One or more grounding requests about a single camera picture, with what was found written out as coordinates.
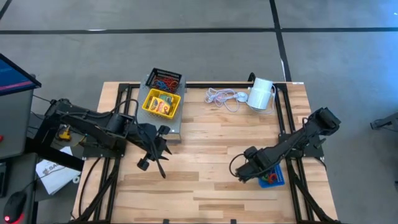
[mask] concrete floor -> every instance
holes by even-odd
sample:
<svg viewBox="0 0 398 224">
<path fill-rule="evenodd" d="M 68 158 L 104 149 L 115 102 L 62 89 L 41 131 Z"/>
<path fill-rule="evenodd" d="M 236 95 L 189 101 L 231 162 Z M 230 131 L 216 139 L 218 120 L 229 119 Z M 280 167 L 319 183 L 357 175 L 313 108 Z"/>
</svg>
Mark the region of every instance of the concrete floor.
<svg viewBox="0 0 398 224">
<path fill-rule="evenodd" d="M 398 27 L 398 2 L 392 0 L 276 0 L 276 5 L 283 28 Z M 0 21 L 0 30 L 273 26 L 267 0 L 13 0 Z M 328 106 L 342 120 L 324 146 L 339 219 L 396 223 L 398 139 L 396 133 L 371 130 L 369 123 L 398 111 L 398 33 L 283 38 L 292 80 L 305 82 L 312 109 Z M 191 81 L 241 81 L 250 72 L 284 80 L 274 33 L 0 35 L 0 52 L 37 74 L 43 87 L 35 94 L 91 109 L 103 82 L 140 80 L 153 67 Z M 34 100 L 33 111 L 46 108 Z M 40 202 L 38 222 L 67 221 L 76 188 L 71 184 Z"/>
</svg>

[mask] black mouse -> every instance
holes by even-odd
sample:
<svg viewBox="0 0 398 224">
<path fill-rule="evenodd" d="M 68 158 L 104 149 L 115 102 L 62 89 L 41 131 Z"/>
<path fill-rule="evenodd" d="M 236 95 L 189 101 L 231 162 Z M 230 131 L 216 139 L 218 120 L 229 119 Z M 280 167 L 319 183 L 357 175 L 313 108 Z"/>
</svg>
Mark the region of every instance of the black mouse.
<svg viewBox="0 0 398 224">
<path fill-rule="evenodd" d="M 7 223 L 18 221 L 24 211 L 26 193 L 24 191 L 13 193 L 4 206 L 4 220 Z"/>
</svg>

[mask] monitor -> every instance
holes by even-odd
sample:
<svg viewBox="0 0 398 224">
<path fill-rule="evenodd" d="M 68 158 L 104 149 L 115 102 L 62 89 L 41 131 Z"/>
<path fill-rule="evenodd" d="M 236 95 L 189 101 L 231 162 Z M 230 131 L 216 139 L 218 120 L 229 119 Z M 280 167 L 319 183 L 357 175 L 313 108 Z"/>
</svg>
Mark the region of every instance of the monitor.
<svg viewBox="0 0 398 224">
<path fill-rule="evenodd" d="M 0 54 L 0 96 L 40 88 L 42 84 Z"/>
</svg>

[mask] wooden tabletop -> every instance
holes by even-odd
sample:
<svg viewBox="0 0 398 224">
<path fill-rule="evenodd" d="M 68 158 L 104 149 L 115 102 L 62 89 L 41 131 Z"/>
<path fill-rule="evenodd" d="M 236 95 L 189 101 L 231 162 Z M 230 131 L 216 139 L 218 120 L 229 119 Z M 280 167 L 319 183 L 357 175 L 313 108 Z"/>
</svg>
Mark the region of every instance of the wooden tabletop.
<svg viewBox="0 0 398 224">
<path fill-rule="evenodd" d="M 106 82 L 98 111 L 114 107 L 119 82 Z M 287 83 L 289 99 L 299 129 L 303 117 L 310 113 L 305 87 L 302 83 Z M 121 160 L 121 168 L 114 201 L 113 223 L 295 223 L 292 197 L 285 162 L 281 162 L 286 184 L 270 189 L 260 188 L 257 179 L 242 184 L 228 170 L 231 159 L 250 146 L 266 147 L 277 144 L 279 123 L 276 110 L 259 114 L 240 104 L 238 112 L 229 112 L 203 101 L 206 89 L 189 88 L 185 94 L 182 143 L 169 144 L 173 155 L 161 161 L 167 178 L 163 179 L 155 163 L 146 172 L 136 164 L 144 151 L 129 144 Z M 288 119 L 281 95 L 285 125 Z M 228 102 L 230 107 L 235 102 Z M 80 186 L 73 208 L 77 217 L 78 202 L 83 182 L 95 159 L 85 162 Z M 337 219 L 325 168 L 315 159 L 303 159 L 308 188 L 321 208 Z M 233 170 L 244 164 L 236 159 Z M 103 159 L 94 168 L 85 189 L 83 210 L 92 201 L 100 184 Z M 299 194 L 303 218 L 306 218 L 303 198 Z M 101 217 L 106 213 L 108 197 L 104 197 Z"/>
</svg>

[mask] white string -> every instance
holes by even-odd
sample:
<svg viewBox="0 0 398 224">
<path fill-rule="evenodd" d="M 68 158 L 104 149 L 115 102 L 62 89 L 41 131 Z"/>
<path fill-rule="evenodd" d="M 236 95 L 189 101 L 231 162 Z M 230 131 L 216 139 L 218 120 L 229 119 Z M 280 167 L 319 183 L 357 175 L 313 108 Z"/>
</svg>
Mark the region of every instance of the white string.
<svg viewBox="0 0 398 224">
<path fill-rule="evenodd" d="M 225 105 L 225 107 L 230 112 L 237 112 L 239 109 L 239 101 L 237 98 L 235 98 L 235 100 L 236 100 L 236 109 L 235 110 L 232 110 L 226 104 L 227 100 L 234 98 L 235 94 L 238 94 L 238 93 L 233 89 L 215 90 L 213 88 L 209 88 L 209 90 L 206 91 L 205 102 L 211 103 L 214 101 L 218 107 L 222 107 L 223 105 Z"/>
<path fill-rule="evenodd" d="M 270 111 L 264 111 L 264 110 L 260 110 L 257 108 L 253 108 L 251 106 L 250 109 L 252 109 L 253 111 L 260 113 L 260 114 L 271 114 L 272 112 L 274 112 L 274 105 L 275 105 L 275 94 L 276 94 L 276 88 L 273 85 L 272 88 L 274 89 L 274 94 L 272 94 L 272 96 L 274 97 L 274 99 L 272 100 L 272 109 Z M 238 101 L 238 97 L 237 97 L 238 92 L 236 92 L 233 89 L 224 89 L 224 90 L 215 90 L 213 88 L 209 88 L 206 91 L 206 96 L 205 96 L 205 102 L 206 103 L 212 103 L 213 101 L 215 102 L 215 104 L 218 107 L 222 107 L 223 105 L 225 105 L 225 107 L 230 111 L 230 112 L 237 112 L 239 109 L 239 101 Z M 230 99 L 233 99 L 235 96 L 235 100 L 236 100 L 236 109 L 232 110 L 227 104 L 226 102 Z"/>
</svg>

